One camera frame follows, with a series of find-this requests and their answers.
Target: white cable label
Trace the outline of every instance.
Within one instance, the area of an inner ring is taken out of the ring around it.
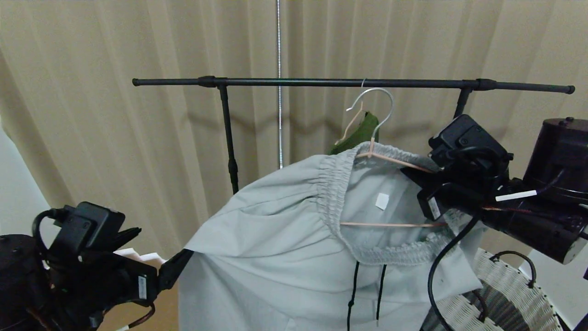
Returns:
[[[441,211],[439,210],[439,206],[437,205],[437,200],[435,200],[435,197],[432,197],[429,200],[429,208],[431,209],[431,213],[433,214],[434,219],[441,217]]]
[[[147,280],[143,276],[139,276],[139,299],[147,300]]]
[[[518,193],[513,193],[513,194],[505,194],[503,196],[497,196],[496,201],[520,199],[520,198],[532,197],[532,196],[536,196],[536,195],[537,195],[537,191],[531,190],[531,191],[518,192]]]
[[[378,194],[376,199],[376,207],[380,208],[381,210],[386,210],[386,206],[388,206],[388,200],[390,200],[389,195],[383,193]]]

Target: beige curtain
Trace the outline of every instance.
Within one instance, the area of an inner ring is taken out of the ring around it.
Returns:
[[[544,118],[588,117],[583,1],[282,1],[284,77],[492,78],[574,84],[573,95],[475,92],[466,112],[521,176]],[[83,200],[143,228],[171,256],[232,195],[217,90],[132,78],[275,77],[267,1],[0,2],[0,115],[52,206]],[[284,158],[325,153],[359,88],[284,88]],[[393,89],[380,140],[416,153],[458,91]],[[229,87],[239,185],[278,167],[275,87]],[[384,98],[366,98],[382,118]],[[514,240],[490,236],[496,250]]]

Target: robotic arm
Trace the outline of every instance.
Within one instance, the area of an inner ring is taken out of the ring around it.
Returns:
[[[509,178],[513,154],[467,115],[454,119],[429,145],[440,172],[402,170],[421,186],[417,198],[427,218],[436,220],[450,208],[475,214],[563,264],[586,245],[588,121],[544,121],[522,180]],[[39,233],[45,217],[61,227],[48,249]],[[118,256],[113,252],[141,232],[120,231],[124,219],[82,202],[41,213],[32,237],[0,236],[0,331],[95,330],[112,307],[126,302],[151,307],[129,328],[152,316],[157,295],[172,288],[193,252],[182,250],[159,271]]]

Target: clothes rack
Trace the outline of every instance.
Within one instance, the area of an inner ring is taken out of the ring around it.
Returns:
[[[230,127],[228,86],[299,86],[299,87],[388,87],[388,88],[458,88],[461,90],[453,117],[463,114],[469,95],[473,91],[518,90],[541,91],[572,94],[576,89],[573,85],[528,84],[517,82],[498,82],[479,78],[476,80],[370,80],[370,79],[315,79],[315,78],[226,78],[203,76],[200,78],[174,79],[137,79],[133,78],[134,86],[142,85],[198,85],[217,88],[222,102],[223,119],[225,122],[226,144],[229,153],[229,176],[233,194],[239,191],[237,160],[233,147],[233,134]]]

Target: garment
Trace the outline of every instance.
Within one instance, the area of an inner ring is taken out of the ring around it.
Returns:
[[[353,148],[364,141],[370,141],[372,139],[373,130],[376,129],[380,122],[377,117],[371,112],[366,112],[363,121],[359,124],[357,129],[339,144],[334,145],[329,152],[329,155],[339,154],[342,151],[346,151]],[[375,142],[378,142],[378,133],[376,132]]]
[[[341,226],[341,221],[423,223],[420,188],[399,166],[359,158],[369,143],[316,155],[246,186],[186,245],[196,253],[180,278],[182,330],[419,330],[430,304],[433,259],[471,217],[451,210],[449,227]],[[437,170],[426,157],[375,144],[374,152]],[[385,206],[375,206],[387,194]],[[442,260],[437,300],[481,286],[470,266],[483,228]]]

